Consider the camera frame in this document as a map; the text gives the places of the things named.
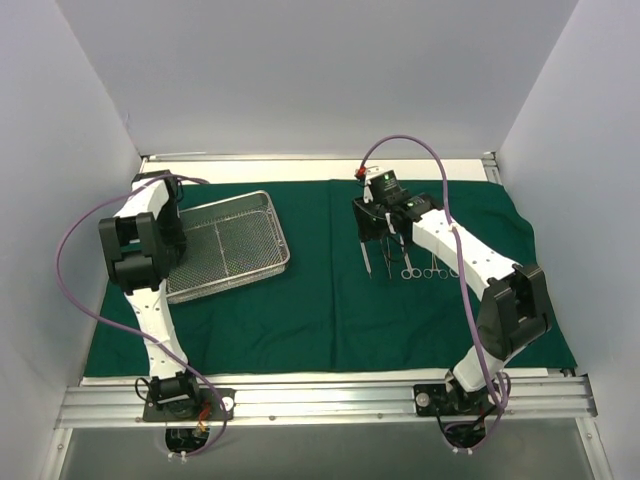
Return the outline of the steel tweezers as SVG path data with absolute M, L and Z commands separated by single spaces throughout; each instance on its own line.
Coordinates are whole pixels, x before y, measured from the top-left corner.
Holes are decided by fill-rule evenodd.
M 387 270 L 387 275 L 389 279 L 392 279 L 392 255 L 391 255 L 391 248 L 390 248 L 390 242 L 388 238 L 385 238 L 384 240 L 380 241 L 380 246 L 381 246 L 381 252 L 383 254 L 384 257 L 384 262 L 386 265 L 386 270 Z

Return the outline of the front aluminium frame rail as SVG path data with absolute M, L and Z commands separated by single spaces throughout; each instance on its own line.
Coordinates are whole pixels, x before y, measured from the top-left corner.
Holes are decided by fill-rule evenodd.
M 434 382 L 419 374 L 377 380 L 328 376 L 310 381 L 276 376 L 219 377 L 232 393 L 231 426 L 289 426 L 425 422 L 433 418 Z M 60 429 L 145 426 L 141 388 L 129 378 L 67 389 L 56 420 Z M 517 376 L 504 419 L 593 418 L 597 408 L 585 377 Z

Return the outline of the steel forceps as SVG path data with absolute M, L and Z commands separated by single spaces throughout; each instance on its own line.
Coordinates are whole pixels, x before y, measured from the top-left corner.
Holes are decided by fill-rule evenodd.
M 432 254 L 431 264 L 423 270 L 423 277 L 426 279 L 439 278 L 445 280 L 449 277 L 449 272 L 446 268 L 441 268 L 439 266 L 437 257 Z

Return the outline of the steel scalpel handle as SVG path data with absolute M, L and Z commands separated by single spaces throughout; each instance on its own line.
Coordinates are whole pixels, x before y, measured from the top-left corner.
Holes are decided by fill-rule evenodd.
M 367 272 L 369 278 L 372 279 L 372 267 L 371 267 L 371 264 L 370 264 L 368 250 L 367 250 L 365 242 L 363 242 L 363 241 L 360 242 L 360 248 L 361 248 L 361 253 L 362 253 L 362 257 L 363 257 L 363 261 L 364 261 L 366 272 Z

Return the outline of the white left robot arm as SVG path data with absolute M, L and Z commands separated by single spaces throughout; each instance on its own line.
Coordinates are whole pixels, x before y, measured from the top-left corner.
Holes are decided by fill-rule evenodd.
M 147 401 L 179 419 L 202 405 L 197 379 L 188 371 L 167 301 L 167 280 L 186 252 L 178 203 L 180 181 L 167 170 L 138 174 L 133 195 L 98 232 L 109 280 L 128 301 L 143 333 L 149 364 Z

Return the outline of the back aluminium frame rail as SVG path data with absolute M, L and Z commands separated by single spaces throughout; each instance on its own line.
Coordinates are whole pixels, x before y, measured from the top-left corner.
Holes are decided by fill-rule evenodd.
M 221 161 L 353 161 L 360 163 L 363 156 L 345 156 L 337 154 L 213 154 L 207 152 L 179 152 L 164 154 L 147 154 L 142 158 L 148 162 L 221 162 Z

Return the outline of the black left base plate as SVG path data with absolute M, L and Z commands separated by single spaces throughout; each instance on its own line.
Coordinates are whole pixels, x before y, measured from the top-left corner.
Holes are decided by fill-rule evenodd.
M 224 407 L 221 407 L 213 392 L 205 387 L 200 388 L 199 396 L 196 400 L 184 397 L 155 406 L 147 399 L 142 413 L 142 421 L 148 423 L 194 423 L 196 421 L 232 420 L 236 391 L 222 388 L 218 390 L 218 393 L 221 395 Z

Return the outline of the steel surgical scissors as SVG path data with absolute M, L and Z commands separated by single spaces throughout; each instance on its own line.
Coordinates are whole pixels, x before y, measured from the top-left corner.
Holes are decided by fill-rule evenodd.
M 411 263 L 409 252 L 408 252 L 408 244 L 405 242 L 404 237 L 402 235 L 399 236 L 399 243 L 402 249 L 402 259 L 404 261 L 405 267 L 401 271 L 401 277 L 403 280 L 412 280 L 412 279 L 420 279 L 422 277 L 422 271 L 414 267 Z

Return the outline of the silver wire mesh tray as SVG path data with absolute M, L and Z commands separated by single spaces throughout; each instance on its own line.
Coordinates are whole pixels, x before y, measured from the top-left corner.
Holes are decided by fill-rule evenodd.
M 285 271 L 290 250 L 269 194 L 258 190 L 181 212 L 186 252 L 167 279 L 180 304 Z

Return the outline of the green surgical cloth kit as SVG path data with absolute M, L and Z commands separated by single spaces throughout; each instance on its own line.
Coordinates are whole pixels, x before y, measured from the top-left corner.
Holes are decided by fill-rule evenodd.
M 171 306 L 180 344 L 201 373 L 363 372 L 453 367 L 472 346 L 456 278 L 389 279 L 379 246 L 364 266 L 354 181 L 185 187 L 181 207 L 265 190 L 291 258 L 284 273 Z M 537 263 L 534 231 L 503 187 L 450 181 L 453 217 L 519 263 Z M 98 324 L 84 376 L 149 373 L 143 341 Z

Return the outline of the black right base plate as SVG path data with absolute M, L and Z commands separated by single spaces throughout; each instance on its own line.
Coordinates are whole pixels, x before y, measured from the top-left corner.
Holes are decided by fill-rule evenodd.
M 466 392 L 449 383 L 415 384 L 413 397 L 416 414 L 420 417 L 481 416 L 497 411 L 486 388 Z

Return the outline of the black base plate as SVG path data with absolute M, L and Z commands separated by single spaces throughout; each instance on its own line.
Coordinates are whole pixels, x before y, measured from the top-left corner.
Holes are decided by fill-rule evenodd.
M 413 397 L 416 414 L 420 417 L 481 416 L 497 411 L 486 388 L 466 392 L 449 383 L 415 384 Z
M 221 395 L 224 407 L 221 407 L 213 392 L 205 387 L 200 388 L 199 396 L 196 400 L 184 397 L 155 406 L 147 399 L 142 413 L 142 421 L 148 423 L 194 423 L 196 421 L 232 420 L 236 391 L 222 388 L 218 390 L 218 393 Z

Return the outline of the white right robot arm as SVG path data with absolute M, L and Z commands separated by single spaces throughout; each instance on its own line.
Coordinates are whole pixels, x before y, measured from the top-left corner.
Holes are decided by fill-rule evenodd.
M 509 398 L 506 365 L 552 328 L 543 270 L 486 245 L 428 194 L 365 194 L 351 205 L 360 244 L 387 239 L 399 244 L 403 279 L 425 275 L 407 253 L 416 247 L 431 253 L 460 284 L 472 345 L 448 370 L 432 410 L 463 415 L 491 403 L 504 411 Z

